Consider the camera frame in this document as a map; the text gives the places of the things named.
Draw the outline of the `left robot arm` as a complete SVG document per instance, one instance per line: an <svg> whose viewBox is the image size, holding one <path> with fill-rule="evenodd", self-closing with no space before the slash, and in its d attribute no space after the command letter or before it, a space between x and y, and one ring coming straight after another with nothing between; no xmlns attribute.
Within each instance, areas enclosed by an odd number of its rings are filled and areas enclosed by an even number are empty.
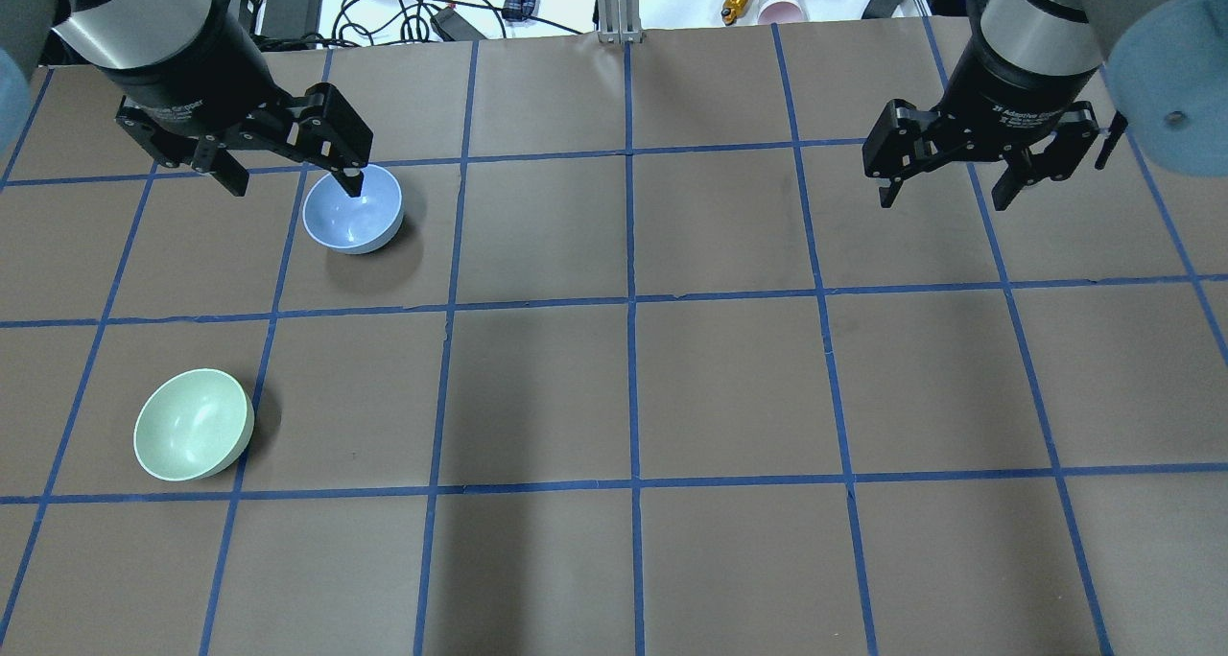
<svg viewBox="0 0 1228 656"><path fill-rule="evenodd" d="M348 197L363 192L373 134L333 84L290 95L220 0L2 0L2 144L32 108L31 76L48 36L123 93L118 127L150 158L214 176L244 197L235 154L266 151L321 167Z"/></svg>

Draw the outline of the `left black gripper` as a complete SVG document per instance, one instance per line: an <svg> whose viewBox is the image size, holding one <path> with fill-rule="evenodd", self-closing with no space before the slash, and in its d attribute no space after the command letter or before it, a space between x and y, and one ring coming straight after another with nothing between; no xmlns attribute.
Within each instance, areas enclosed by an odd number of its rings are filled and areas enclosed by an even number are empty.
<svg viewBox="0 0 1228 656"><path fill-rule="evenodd" d="M321 167L355 199L373 131L333 84L298 97L271 82L144 84L126 88L115 123L158 166L211 176L246 197L249 171L228 150L263 150Z"/></svg>

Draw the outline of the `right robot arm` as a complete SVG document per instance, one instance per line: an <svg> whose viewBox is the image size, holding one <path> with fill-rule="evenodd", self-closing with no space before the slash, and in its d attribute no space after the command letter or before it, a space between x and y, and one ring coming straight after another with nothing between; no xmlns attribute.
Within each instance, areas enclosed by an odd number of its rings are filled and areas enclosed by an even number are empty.
<svg viewBox="0 0 1228 656"><path fill-rule="evenodd" d="M1003 162L992 204L1063 181L1099 123L1079 101L1099 69L1124 131L1162 168L1226 176L1227 0L989 0L937 104L885 103L862 147L883 208L905 181L953 162Z"/></svg>

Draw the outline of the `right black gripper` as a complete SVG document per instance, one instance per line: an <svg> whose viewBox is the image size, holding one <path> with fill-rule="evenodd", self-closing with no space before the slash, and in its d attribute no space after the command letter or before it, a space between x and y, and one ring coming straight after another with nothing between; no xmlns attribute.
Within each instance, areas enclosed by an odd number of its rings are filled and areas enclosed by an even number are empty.
<svg viewBox="0 0 1228 656"><path fill-rule="evenodd" d="M1003 161L991 192L1001 213L1027 187L1074 174L1098 135L1093 104L1063 88L949 88L933 111L885 102L862 144L862 165L878 184L879 206L892 208L904 181L937 163Z"/></svg>

